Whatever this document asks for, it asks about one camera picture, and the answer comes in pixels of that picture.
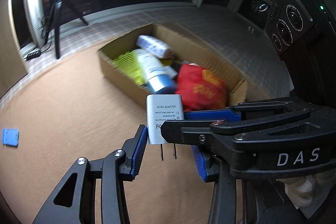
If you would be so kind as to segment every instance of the brown cloth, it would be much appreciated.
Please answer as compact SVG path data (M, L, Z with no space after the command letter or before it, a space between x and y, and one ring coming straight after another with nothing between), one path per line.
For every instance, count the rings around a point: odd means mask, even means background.
M105 157L146 124L145 110L100 72L100 47L50 68L0 110L0 127L20 130L18 148L0 146L0 190L22 224L33 222L77 158ZM213 183L198 176L190 146L177 145L175 160L164 145L164 156L147 145L140 174L125 182L131 223L207 223Z

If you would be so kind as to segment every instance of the ribbed green object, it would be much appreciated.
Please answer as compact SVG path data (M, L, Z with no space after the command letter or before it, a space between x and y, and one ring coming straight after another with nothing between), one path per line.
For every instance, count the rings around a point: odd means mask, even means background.
M119 55L117 59L114 60L116 66L121 69L128 77L132 78L133 81L138 85L143 85L145 83L142 77L142 71L137 61L137 55L134 52L126 52Z

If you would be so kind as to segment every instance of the black tripod stand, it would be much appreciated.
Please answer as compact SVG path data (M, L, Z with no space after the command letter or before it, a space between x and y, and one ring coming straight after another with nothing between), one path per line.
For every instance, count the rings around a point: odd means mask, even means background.
M50 26L47 29L44 44L47 43L49 33L53 26L55 29L55 52L56 52L57 59L60 59L61 57L60 48L59 48L59 27L60 27L60 16L61 16L62 5L66 5L76 15L77 18L80 18L80 20L86 26L89 25L89 23L87 23L87 21L82 17L82 14L75 8L75 6L72 4L70 0L55 0L53 6L51 7Z

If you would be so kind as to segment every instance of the metal bolt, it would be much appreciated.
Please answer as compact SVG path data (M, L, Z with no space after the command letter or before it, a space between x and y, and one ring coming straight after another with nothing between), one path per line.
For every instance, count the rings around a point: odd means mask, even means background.
M82 157L82 158L77 159L77 163L80 164L80 165L86 163L86 158Z
M207 140L207 137L205 137L204 135L200 135L198 136L198 140L200 143L205 143L205 141Z
M212 122L212 124L215 125L215 126L217 126L217 125L219 125L219 124L222 124L222 123L224 123L224 122L223 122L223 121Z
M125 152L121 149L118 149L116 151L113 152L113 154L116 156L116 157L120 157L124 154Z
M250 135L248 133L239 133L239 134L235 135L234 138L237 141L243 141L243 140L246 140L246 139L250 138Z

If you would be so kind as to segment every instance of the white power adapter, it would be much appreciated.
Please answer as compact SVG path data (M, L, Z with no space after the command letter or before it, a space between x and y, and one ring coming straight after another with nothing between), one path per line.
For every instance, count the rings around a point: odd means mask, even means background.
M167 143L161 136L161 126L167 120L184 120L181 95L148 95L147 125L149 144Z

